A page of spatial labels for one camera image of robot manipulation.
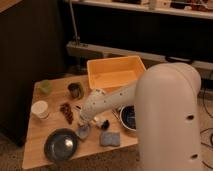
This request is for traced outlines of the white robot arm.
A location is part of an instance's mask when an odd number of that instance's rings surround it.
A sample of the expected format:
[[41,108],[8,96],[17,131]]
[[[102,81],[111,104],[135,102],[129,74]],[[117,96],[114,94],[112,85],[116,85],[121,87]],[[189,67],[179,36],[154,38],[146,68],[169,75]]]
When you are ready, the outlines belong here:
[[89,96],[80,120],[88,123],[106,110],[133,106],[140,171],[203,171],[200,88],[200,74],[191,65],[158,64],[127,86],[102,97]]

